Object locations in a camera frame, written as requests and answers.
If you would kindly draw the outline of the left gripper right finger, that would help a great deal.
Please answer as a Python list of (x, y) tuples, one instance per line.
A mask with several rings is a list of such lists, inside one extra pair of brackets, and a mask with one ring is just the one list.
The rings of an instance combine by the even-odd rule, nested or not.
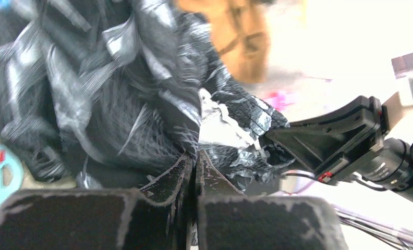
[(200, 249), (347, 249), (338, 216), (310, 196), (246, 196), (201, 151), (196, 166)]

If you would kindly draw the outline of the brown shorts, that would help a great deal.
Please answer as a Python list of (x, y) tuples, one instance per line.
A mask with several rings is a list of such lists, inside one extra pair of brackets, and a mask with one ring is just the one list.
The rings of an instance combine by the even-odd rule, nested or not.
[(182, 0), (187, 12), (202, 13), (211, 26), (212, 43), (231, 75), (243, 83), (263, 82), (270, 36), (263, 1)]

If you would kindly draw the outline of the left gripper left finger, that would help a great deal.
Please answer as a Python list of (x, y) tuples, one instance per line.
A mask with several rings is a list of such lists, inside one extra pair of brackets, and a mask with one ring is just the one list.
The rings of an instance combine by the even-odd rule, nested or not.
[(0, 249), (188, 249), (192, 159), (141, 189), (21, 190), (0, 207)]

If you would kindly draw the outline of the pink plastic clip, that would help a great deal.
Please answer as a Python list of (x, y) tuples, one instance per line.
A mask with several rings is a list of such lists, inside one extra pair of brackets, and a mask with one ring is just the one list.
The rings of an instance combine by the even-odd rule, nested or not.
[(271, 93), (268, 97), (265, 97), (263, 100), (277, 111), (282, 112), (285, 111), (288, 106), (296, 102), (296, 96), (294, 93), (276, 91)]

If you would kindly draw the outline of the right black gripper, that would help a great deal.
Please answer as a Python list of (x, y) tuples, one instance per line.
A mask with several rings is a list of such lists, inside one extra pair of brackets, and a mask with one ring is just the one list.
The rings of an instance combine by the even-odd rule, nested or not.
[(267, 133), (319, 182), (332, 184), (357, 173), (355, 181), (381, 186), (413, 202), (413, 143), (381, 135), (383, 107), (375, 97), (358, 96), (328, 114), (297, 121)]

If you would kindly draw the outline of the dark leaf print shorts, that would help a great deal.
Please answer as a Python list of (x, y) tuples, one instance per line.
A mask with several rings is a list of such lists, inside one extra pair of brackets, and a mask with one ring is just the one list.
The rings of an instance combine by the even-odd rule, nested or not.
[(0, 139), (41, 182), (148, 184), (205, 150), (243, 190), (293, 156), (287, 119), (221, 60), (177, 1), (9, 1), (0, 7)]

